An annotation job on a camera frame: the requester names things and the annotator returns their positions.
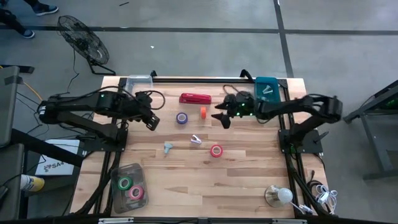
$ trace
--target clear plastic box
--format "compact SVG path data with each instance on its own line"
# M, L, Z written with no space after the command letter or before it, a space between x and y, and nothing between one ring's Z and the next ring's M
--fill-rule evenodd
M127 78L124 89L134 95L138 91L150 90L153 87L152 77L150 75L130 75Z
M144 189L144 195L139 200L133 200L129 196L130 189L120 190L118 182L123 177L132 180L132 187L139 185ZM115 169L111 173L111 185L113 196L113 208L117 214L141 208L148 203L147 187L145 183L144 171L139 164L130 164Z

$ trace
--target red stapler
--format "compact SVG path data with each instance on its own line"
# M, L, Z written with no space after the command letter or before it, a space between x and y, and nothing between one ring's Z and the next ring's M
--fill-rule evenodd
M180 96L180 103L211 104L211 96L196 93L182 93Z

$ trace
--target wooden tabletop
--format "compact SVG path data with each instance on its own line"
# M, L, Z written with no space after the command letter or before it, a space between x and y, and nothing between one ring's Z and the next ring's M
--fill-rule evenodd
M120 77L104 77L102 86L117 85L119 79ZM287 82L291 98L300 98L306 94L301 78L288 78ZM220 113L214 106L224 99L222 86L223 84L215 83L154 84L154 89L166 97L165 106L154 111L160 118L160 123L155 131L149 131L143 123L130 123L126 150L120 160L120 166L139 163L144 168L149 203L130 212L113 212L112 216L294 217L291 205L273 208L264 199L264 191L270 185L289 188L286 163L284 155L280 153L277 138L280 129L278 118L267 124L259 124L255 117L234 118L231 127L223 129L218 120L210 117L210 114ZM250 92L254 89L253 84L234 86ZM206 120L200 118L201 105L178 102L181 93L211 95L212 104L206 107ZM155 94L151 97L154 99L152 107L161 104L161 97ZM175 116L181 111L188 114L187 124L176 123ZM307 117L306 113L294 114L296 123ZM111 122L109 118L97 114L94 121ZM203 141L201 145L190 142L193 134ZM165 142L174 145L167 156L164 154ZM219 144L224 149L219 158L210 155L210 147L214 144ZM84 160L71 212L81 208L97 187L103 157L103 152L94 152ZM325 171L315 156L304 154L303 166L307 179L311 170L315 170L315 179L326 184ZM106 205L108 187L104 191L101 210ZM299 188L298 197L302 199Z

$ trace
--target gray floor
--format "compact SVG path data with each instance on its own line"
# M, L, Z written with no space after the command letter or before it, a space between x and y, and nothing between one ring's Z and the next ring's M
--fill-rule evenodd
M47 2L60 6L60 12L36 17L23 1L11 1L8 9L23 24L37 26L54 26L58 16L69 14L89 26L99 27L278 28L271 0L135 0L121 7L119 4L125 0ZM395 0L279 2L286 29L397 30ZM13 30L1 30L0 62L34 66L34 74L23 75L24 80L47 98L65 91L74 76L73 51L54 31L37 31L36 35L33 40L24 40ZM97 32L97 35L111 55L109 67L118 75L148 74L154 69L166 76L235 77L246 68L254 76L287 76L279 34ZM309 93L337 95L344 103L344 115L397 79L398 35L287 35L287 43L294 77L305 79ZM79 55L75 69L81 75L71 87L74 95L100 86L102 78L92 75ZM19 91L35 97L24 86ZM28 131L35 126L32 113L18 103L14 127ZM377 171L362 124L356 120L351 125L340 122L320 129L330 131L323 140L323 148L329 186L339 192L336 213L346 218L396 222L398 179L362 180L363 174ZM44 131L45 127L41 127L32 134ZM51 126L40 138L69 134ZM31 209L29 215L60 215L70 191L63 189L34 198L31 203L39 206Z

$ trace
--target purple tape roll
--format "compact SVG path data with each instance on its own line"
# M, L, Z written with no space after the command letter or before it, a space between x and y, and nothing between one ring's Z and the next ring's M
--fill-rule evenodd
M175 119L177 120L178 124L185 124L186 122L188 122L188 115L181 112L176 115Z

